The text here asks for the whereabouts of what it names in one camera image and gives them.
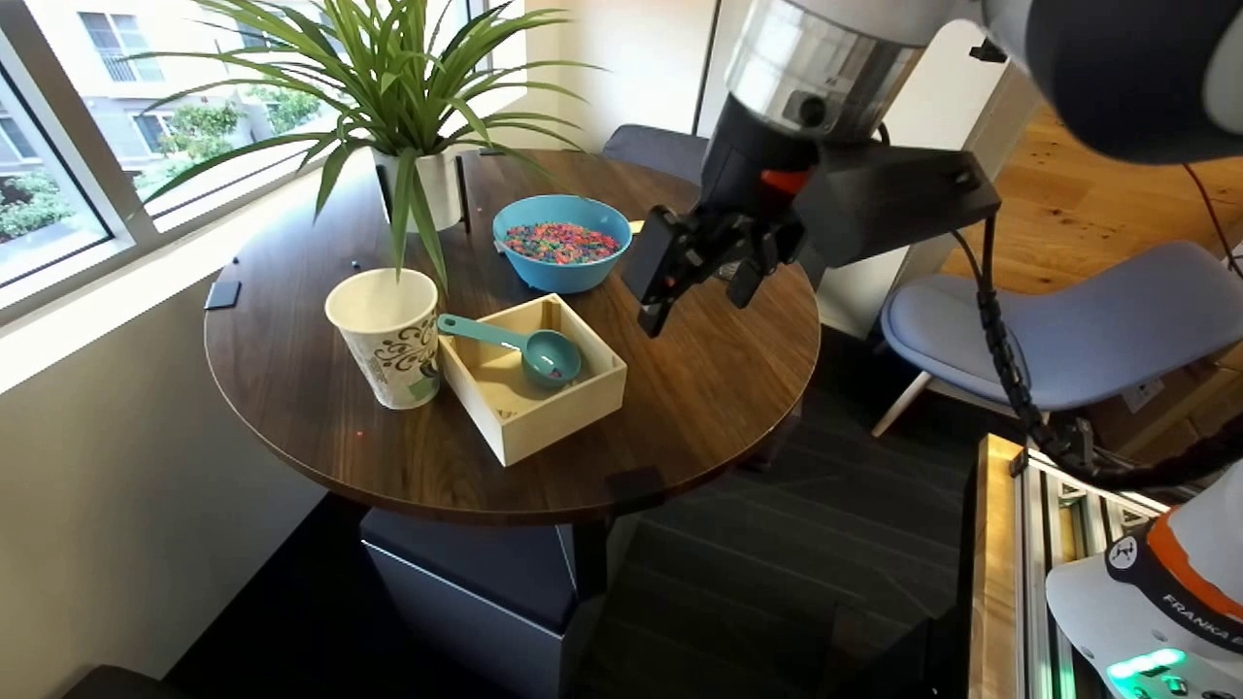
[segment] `black stool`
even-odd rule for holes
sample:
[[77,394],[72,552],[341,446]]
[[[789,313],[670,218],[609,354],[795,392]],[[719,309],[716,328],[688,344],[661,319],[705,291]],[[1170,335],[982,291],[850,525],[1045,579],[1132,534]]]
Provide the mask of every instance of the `black stool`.
[[483,528],[372,507],[362,543],[413,631],[529,699],[565,691],[578,607],[555,528]]
[[191,699],[156,674],[116,667],[116,662],[96,662],[88,667],[61,699]]

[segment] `gray chair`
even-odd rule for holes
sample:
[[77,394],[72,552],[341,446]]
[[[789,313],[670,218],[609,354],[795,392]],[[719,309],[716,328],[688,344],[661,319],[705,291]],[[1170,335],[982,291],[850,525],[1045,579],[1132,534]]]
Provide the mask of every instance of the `gray chair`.
[[[1189,239],[1146,249],[1058,296],[997,301],[1045,414],[1110,401],[1243,341],[1243,280]],[[1006,406],[972,280],[922,275],[893,288],[881,336],[922,371],[873,422],[873,437],[924,389]]]
[[609,132],[602,152],[636,167],[700,182],[706,141],[649,124],[623,124],[617,132]]

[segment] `round wooden table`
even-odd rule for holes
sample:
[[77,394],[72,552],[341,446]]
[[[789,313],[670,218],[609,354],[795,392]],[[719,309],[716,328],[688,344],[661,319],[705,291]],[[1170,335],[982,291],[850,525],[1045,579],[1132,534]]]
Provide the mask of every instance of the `round wooden table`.
[[[322,319],[325,291],[386,249],[372,172],[362,161],[341,182],[318,218],[312,201],[275,209],[221,271],[243,297],[206,313],[206,366],[275,455],[372,504],[362,547],[423,640],[500,686],[561,695],[571,616],[609,579],[615,521],[757,459],[802,406],[821,357],[812,282],[780,266],[746,309],[723,282],[700,282],[649,336],[617,266],[566,301],[627,357],[623,412],[498,464],[452,389],[428,406],[386,412]],[[536,296],[492,251],[491,221],[544,190],[591,194],[628,218],[694,201],[694,187],[605,155],[468,155],[468,223],[443,233],[447,309],[491,313]]]
[[[628,218],[694,201],[694,187],[605,155],[468,155],[468,229],[443,233],[447,309],[491,313],[536,296],[492,251],[491,221],[539,190],[591,194]],[[736,306],[723,282],[691,288],[661,336],[636,327],[617,266],[566,301],[627,357],[623,412],[500,469],[452,389],[432,406],[386,412],[322,319],[341,275],[382,264],[382,229],[372,174],[353,167],[318,218],[306,201],[253,236],[221,271],[243,280],[243,301],[204,323],[206,366],[236,420],[333,494],[452,521],[605,521],[760,450],[812,380],[821,319],[795,264],[773,271],[750,306]]]

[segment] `floor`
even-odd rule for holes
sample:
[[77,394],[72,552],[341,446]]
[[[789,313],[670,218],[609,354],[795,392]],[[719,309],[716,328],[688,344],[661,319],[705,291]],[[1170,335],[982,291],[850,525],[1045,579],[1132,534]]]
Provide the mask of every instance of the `floor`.
[[[1120,161],[1078,142],[1054,107],[1027,124],[997,194],[995,275],[1006,291],[1060,291],[1161,239],[1243,239],[1240,155],[1193,167]],[[952,256],[949,271],[966,275],[966,258]]]
[[[804,420],[773,469],[740,469],[627,521],[628,547],[566,695],[804,699],[956,603],[965,494],[1006,420],[922,401],[881,441],[872,420],[908,368],[826,328]],[[244,695],[504,695],[421,643],[359,547],[362,507],[325,498],[166,674]]]

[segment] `green leaves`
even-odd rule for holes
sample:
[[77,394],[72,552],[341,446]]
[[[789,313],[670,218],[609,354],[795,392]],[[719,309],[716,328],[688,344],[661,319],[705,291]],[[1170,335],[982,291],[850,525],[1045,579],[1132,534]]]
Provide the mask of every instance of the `green leaves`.
[[491,64],[492,49],[539,31],[566,22],[561,9],[536,9],[513,16],[509,3],[487,9],[468,18],[456,33],[443,33],[447,16],[428,16],[428,0],[199,0],[214,10],[221,25],[244,25],[262,41],[231,49],[143,49],[132,59],[166,59],[166,63],[217,63],[221,78],[179,89],[156,106],[184,95],[214,95],[221,89],[274,85],[300,95],[315,95],[333,107],[333,126],[274,134],[243,152],[227,152],[184,172],[177,182],[161,187],[152,196],[214,172],[249,152],[302,142],[302,167],[322,157],[315,209],[332,196],[346,157],[362,147],[398,155],[398,201],[394,221],[415,221],[421,239],[432,264],[443,271],[438,236],[432,236],[428,194],[421,187],[413,155],[435,155],[452,142],[487,142],[492,132],[539,132],[561,142],[571,142],[565,126],[571,120],[549,112],[483,112],[477,99],[500,89],[555,93],[577,95],[544,68],[583,64],[583,63],[520,63]]

